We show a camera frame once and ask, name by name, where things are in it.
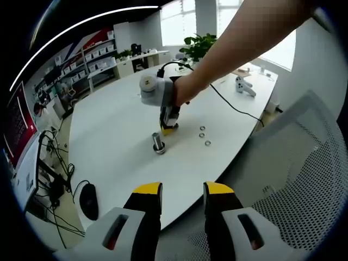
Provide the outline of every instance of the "computer mouse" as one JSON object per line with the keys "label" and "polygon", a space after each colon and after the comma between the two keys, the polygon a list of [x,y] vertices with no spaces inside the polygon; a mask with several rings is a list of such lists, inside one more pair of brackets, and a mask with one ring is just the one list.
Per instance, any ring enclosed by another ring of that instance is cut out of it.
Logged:
{"label": "computer mouse", "polygon": [[83,186],[80,193],[80,207],[87,218],[97,220],[99,207],[97,201],[96,187],[89,183]]}

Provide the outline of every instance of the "human arm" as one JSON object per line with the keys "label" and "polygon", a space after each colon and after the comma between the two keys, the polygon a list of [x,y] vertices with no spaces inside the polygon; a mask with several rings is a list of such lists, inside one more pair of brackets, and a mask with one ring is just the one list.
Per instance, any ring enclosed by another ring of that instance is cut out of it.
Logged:
{"label": "human arm", "polygon": [[191,100],[213,81],[277,45],[310,18],[315,7],[313,2],[244,0],[195,71],[176,81],[176,105]]}

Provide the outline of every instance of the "yellow part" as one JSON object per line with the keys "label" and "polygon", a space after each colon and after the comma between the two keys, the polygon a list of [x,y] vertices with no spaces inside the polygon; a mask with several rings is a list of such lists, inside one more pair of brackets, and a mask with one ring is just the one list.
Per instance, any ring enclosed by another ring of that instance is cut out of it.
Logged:
{"label": "yellow part", "polygon": [[167,135],[171,134],[172,132],[176,131],[176,129],[175,129],[175,128],[173,128],[173,129],[164,129],[164,128],[162,127],[162,128],[161,128],[161,131],[162,131],[162,134],[163,134],[164,136],[167,136]]}
{"label": "yellow part", "polygon": [[161,184],[161,182],[144,184],[144,185],[137,187],[133,191],[133,193],[157,195],[160,184]]}
{"label": "yellow part", "polygon": [[208,185],[209,194],[234,193],[233,189],[224,184],[215,183],[211,181],[207,181],[206,184]]}

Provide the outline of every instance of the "window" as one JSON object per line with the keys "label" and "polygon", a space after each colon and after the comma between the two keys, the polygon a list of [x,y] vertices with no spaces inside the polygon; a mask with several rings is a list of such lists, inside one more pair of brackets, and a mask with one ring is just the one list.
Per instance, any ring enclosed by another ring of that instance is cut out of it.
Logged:
{"label": "window", "polygon": [[[242,2],[243,0],[216,0],[218,37],[225,31]],[[296,31],[293,31],[278,45],[262,54],[260,58],[291,71],[295,56],[295,45]]]}
{"label": "window", "polygon": [[162,7],[161,33],[162,45],[185,45],[184,38],[195,36],[195,0],[175,0]]}

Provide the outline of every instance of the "metal cylinder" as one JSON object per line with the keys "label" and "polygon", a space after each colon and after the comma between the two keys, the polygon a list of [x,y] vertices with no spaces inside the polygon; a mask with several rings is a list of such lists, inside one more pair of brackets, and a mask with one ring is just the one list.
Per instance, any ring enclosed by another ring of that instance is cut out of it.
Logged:
{"label": "metal cylinder", "polygon": [[153,139],[153,150],[157,154],[163,154],[165,152],[164,143],[161,141],[159,133],[155,132],[152,134]]}

